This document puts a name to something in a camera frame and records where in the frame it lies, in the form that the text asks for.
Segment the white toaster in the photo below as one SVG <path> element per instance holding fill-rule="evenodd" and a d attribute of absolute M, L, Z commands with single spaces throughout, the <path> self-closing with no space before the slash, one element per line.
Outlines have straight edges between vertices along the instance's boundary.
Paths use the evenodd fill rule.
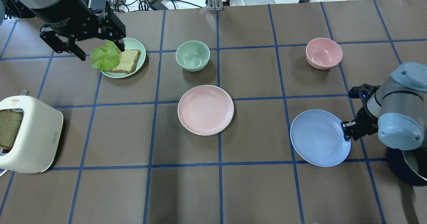
<path fill-rule="evenodd" d="M 1 110 L 22 116 L 15 143 L 5 153 L 1 149 L 0 166 L 19 173 L 41 173 L 52 165 L 63 127 L 63 114 L 28 95 L 5 98 Z"/>

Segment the pink bowl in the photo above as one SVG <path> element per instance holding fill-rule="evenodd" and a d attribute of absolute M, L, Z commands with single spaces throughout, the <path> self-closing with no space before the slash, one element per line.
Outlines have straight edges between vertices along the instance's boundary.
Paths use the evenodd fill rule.
<path fill-rule="evenodd" d="M 316 38 L 307 44 L 305 57 L 312 67 L 319 70 L 328 70 L 342 61 L 343 51 L 334 40 Z"/>

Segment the bread slice in toaster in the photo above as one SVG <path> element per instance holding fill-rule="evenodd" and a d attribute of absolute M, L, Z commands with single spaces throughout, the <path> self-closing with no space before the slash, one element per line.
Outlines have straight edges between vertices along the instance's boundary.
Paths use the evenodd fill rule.
<path fill-rule="evenodd" d="M 0 112 L 0 146 L 11 150 L 15 143 L 23 116 L 12 110 L 1 110 Z"/>

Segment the pink plate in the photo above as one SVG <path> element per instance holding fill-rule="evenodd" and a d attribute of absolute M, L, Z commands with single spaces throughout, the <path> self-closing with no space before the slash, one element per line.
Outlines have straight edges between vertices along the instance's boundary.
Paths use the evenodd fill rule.
<path fill-rule="evenodd" d="M 177 106 L 177 116 L 183 127 L 200 136 L 222 132 L 231 123 L 234 112 L 230 95 L 214 85 L 189 89 Z"/>

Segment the toast bread slice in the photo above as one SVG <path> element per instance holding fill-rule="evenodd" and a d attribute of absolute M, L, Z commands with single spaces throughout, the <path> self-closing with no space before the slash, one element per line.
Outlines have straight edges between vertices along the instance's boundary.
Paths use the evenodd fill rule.
<path fill-rule="evenodd" d="M 137 62 L 140 57 L 140 50 L 126 49 L 125 51 L 117 50 L 119 64 L 109 72 L 131 74 L 136 70 Z"/>

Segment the blue plate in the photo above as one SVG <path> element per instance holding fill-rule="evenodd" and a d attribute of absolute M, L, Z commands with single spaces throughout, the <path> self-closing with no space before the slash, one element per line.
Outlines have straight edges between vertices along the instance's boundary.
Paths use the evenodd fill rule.
<path fill-rule="evenodd" d="M 297 154 L 318 167 L 339 165 L 351 150 L 351 141 L 344 138 L 341 120 L 319 109 L 297 115 L 290 128 L 290 139 Z"/>

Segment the green bowl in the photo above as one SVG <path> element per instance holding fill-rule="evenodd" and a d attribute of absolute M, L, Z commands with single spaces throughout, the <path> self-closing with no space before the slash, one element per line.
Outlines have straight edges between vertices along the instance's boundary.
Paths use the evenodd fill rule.
<path fill-rule="evenodd" d="M 210 49 L 200 41 L 192 40 L 181 44 L 176 53 L 175 59 L 184 70 L 188 72 L 198 72 L 207 65 L 210 59 Z"/>

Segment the green plate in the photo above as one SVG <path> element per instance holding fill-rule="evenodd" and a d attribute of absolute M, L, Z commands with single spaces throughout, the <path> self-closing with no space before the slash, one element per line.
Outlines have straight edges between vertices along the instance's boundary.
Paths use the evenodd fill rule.
<path fill-rule="evenodd" d="M 124 51 L 117 49 L 119 63 L 116 67 L 101 71 L 102 74 L 110 78 L 127 78 L 134 75 L 144 64 L 146 51 L 143 44 L 133 38 L 124 38 Z"/>

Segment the green lettuce leaf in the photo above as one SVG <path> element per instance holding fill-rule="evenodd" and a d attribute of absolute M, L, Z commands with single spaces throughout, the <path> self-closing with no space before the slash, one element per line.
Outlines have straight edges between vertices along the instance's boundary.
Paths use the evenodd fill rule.
<path fill-rule="evenodd" d="M 119 65 L 119 49 L 114 42 L 107 40 L 105 45 L 90 53 L 91 67 L 100 71 L 109 71 Z"/>

